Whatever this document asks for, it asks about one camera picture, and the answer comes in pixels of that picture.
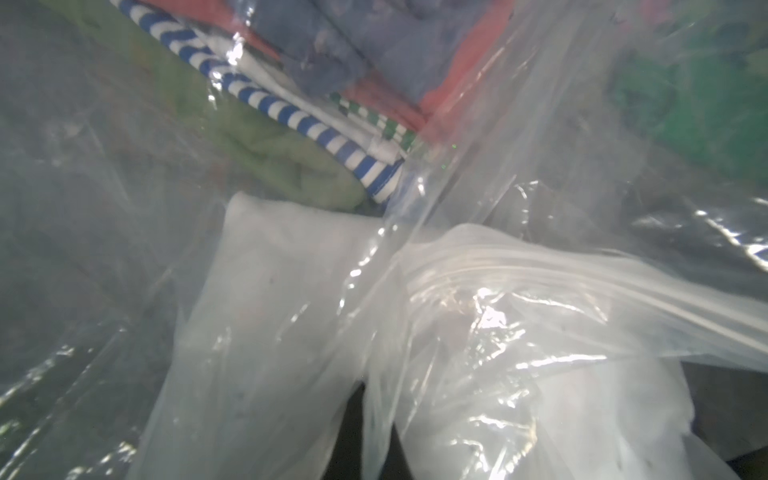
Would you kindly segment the green tank top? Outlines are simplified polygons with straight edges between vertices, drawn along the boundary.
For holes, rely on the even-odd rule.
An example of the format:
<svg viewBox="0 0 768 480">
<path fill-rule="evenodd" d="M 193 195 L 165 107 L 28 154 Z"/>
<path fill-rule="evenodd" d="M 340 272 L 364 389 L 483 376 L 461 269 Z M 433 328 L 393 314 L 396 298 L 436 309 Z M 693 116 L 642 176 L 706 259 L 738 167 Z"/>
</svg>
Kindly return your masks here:
<svg viewBox="0 0 768 480">
<path fill-rule="evenodd" d="M 696 165 L 767 184 L 767 40 L 663 63 L 637 50 L 615 63 L 607 95 L 623 122 Z"/>
</svg>

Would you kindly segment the clear vacuum bag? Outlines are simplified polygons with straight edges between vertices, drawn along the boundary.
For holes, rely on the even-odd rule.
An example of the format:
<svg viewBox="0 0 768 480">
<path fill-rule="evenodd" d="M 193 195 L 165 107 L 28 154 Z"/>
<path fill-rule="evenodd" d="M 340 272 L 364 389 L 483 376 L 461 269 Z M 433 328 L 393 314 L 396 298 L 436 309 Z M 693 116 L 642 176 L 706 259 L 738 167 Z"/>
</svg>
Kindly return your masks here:
<svg viewBox="0 0 768 480">
<path fill-rule="evenodd" d="M 107 152 L 83 127 L 1 131 L 1 475 L 129 477 L 237 194 L 160 139 Z M 643 361 L 767 369 L 767 307 L 629 258 L 480 225 L 422 228 L 337 271 L 339 333 L 364 330 L 361 477 L 398 420 L 461 394 L 513 407 L 544 447 L 542 382 Z"/>
</svg>

